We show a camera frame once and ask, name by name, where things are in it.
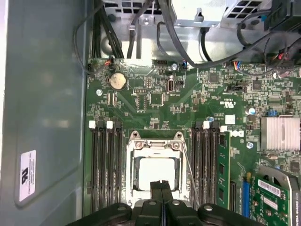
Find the screw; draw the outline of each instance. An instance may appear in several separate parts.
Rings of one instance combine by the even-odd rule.
[[[246,147],[247,147],[248,149],[251,149],[251,148],[254,147],[254,144],[253,144],[252,142],[248,142],[248,143],[246,144]]]
[[[178,69],[178,65],[177,65],[176,63],[172,64],[172,65],[171,65],[171,69],[172,69],[173,71],[177,70],[177,69]]]
[[[149,25],[149,23],[150,23],[148,18],[145,18],[145,19],[143,20],[143,22],[144,22],[145,25]]]
[[[136,148],[142,148],[143,145],[142,145],[142,142],[139,141],[136,143],[135,146],[136,146]]]
[[[178,206],[178,205],[180,205],[180,202],[177,201],[177,200],[174,200],[174,201],[173,201],[173,205]]]
[[[204,206],[204,209],[207,210],[207,211],[212,211],[213,208],[211,206]]]
[[[121,207],[118,207],[117,210],[123,211],[123,210],[126,210],[126,208],[124,206],[121,206]]]
[[[103,94],[103,91],[101,89],[96,90],[96,95],[99,97]]]
[[[173,147],[173,149],[179,149],[180,145],[179,145],[179,143],[173,143],[172,147]]]

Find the heatsink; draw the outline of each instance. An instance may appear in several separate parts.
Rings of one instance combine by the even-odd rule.
[[[261,118],[262,151],[300,151],[300,118]]]

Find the sticker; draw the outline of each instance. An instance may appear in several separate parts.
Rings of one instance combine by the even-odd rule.
[[[270,199],[267,199],[266,197],[263,198],[263,202],[270,207],[274,208],[275,210],[278,210],[278,205],[274,202],[272,202]]]
[[[269,185],[268,183],[263,182],[262,180],[258,180],[258,186],[262,187],[263,189],[273,193],[274,195],[277,195],[278,197],[281,197],[281,191],[280,189]]]
[[[21,154],[19,201],[34,193],[36,187],[36,150]]]

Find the motherboard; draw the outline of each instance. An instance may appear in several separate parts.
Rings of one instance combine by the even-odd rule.
[[[231,65],[199,70],[185,61],[89,60],[91,71],[99,68],[86,84],[84,216],[116,202],[134,206],[150,198],[150,182],[167,180],[173,197],[196,209],[215,203],[273,225],[265,208],[275,212],[280,204],[265,197],[268,189],[261,192],[259,181],[267,179],[258,173],[269,167],[300,175],[299,69],[257,77]],[[290,191],[279,189],[280,217],[291,225]],[[258,205],[260,197],[268,201]],[[265,217],[256,215],[257,206]]]

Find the pcie slot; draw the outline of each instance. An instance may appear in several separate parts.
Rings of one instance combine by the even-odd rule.
[[[242,183],[242,215],[250,218],[250,183],[243,181]]]
[[[107,154],[108,154],[108,199],[107,206],[114,201],[114,129],[108,129],[107,134]]]
[[[236,212],[236,183],[230,181],[230,211]]]
[[[95,212],[98,210],[98,185],[99,185],[99,164],[98,164],[98,128],[92,130],[92,169],[91,169],[91,186],[92,186],[92,196],[91,196],[91,211]]]
[[[106,128],[103,121],[99,122],[99,208],[106,207]]]
[[[121,186],[122,186],[122,126],[120,122],[115,122],[115,202],[121,202]]]

